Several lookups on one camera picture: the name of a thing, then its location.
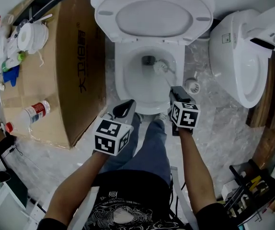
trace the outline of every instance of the jeans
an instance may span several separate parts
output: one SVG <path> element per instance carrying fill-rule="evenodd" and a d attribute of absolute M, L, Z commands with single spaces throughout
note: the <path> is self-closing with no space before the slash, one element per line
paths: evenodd
<path fill-rule="evenodd" d="M 168 185 L 171 183 L 171 167 L 165 149 L 165 127 L 161 120 L 154 120 L 148 126 L 143 146 L 135 156 L 138 146 L 138 130 L 140 120 L 134 115 L 127 146 L 117 155 L 111 156 L 99 173 L 116 170 L 147 171 L 161 177 Z"/>

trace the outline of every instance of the bottle label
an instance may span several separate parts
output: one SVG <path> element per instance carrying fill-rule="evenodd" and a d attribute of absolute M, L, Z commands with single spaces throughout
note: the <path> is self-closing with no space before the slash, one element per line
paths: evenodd
<path fill-rule="evenodd" d="M 29 106 L 25 109 L 30 115 L 31 124 L 39 120 L 46 115 L 46 109 L 42 103 Z"/>

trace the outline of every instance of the toilet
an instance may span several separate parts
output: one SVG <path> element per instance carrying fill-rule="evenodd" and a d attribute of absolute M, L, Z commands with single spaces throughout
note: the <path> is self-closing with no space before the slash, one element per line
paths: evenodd
<path fill-rule="evenodd" d="M 267 80 L 268 59 L 275 50 L 275 7 L 228 15 L 210 35 L 209 54 L 219 85 L 246 108 L 256 106 Z"/>
<path fill-rule="evenodd" d="M 95 19 L 115 43 L 115 84 L 136 112 L 154 115 L 170 107 L 171 85 L 183 85 L 185 46 L 213 22 L 213 0 L 91 0 Z M 156 62 L 168 72 L 158 74 Z"/>

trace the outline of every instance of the toilet paper roll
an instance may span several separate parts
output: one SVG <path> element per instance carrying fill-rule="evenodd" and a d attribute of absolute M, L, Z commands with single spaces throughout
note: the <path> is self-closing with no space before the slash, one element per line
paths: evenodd
<path fill-rule="evenodd" d="M 34 41 L 34 28 L 32 24 L 26 23 L 25 25 L 23 25 L 18 35 L 18 40 L 17 40 L 18 48 L 21 51 L 27 51 L 31 48 L 33 41 Z"/>
<path fill-rule="evenodd" d="M 25 24 L 18 35 L 18 47 L 22 51 L 34 54 L 43 48 L 48 39 L 48 28 L 40 23 Z"/>

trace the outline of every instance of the marble floor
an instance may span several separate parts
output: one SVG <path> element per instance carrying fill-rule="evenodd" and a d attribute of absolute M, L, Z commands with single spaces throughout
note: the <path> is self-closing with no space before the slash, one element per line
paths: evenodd
<path fill-rule="evenodd" d="M 107 104 L 117 100 L 114 75 L 114 44 L 106 40 Z M 194 131 L 197 147 L 213 177 L 216 195 L 224 183 L 232 179 L 231 164 L 250 159 L 260 140 L 263 128 L 245 125 L 248 109 L 230 97 L 214 80 L 208 56 L 208 42 L 195 41 L 186 47 L 184 79 L 197 77 L 201 91 L 195 95 L 202 115 Z M 150 116 L 146 116 L 139 131 L 141 147 Z M 166 150 L 172 166 L 179 170 L 184 182 L 180 139 L 171 135 L 171 123 L 166 124 Z M 6 162 L 29 189 L 29 194 L 42 202 L 67 176 L 84 163 L 92 153 L 91 129 L 87 130 L 72 150 L 58 149 L 35 141 L 18 139 L 18 149 L 6 157 Z"/>

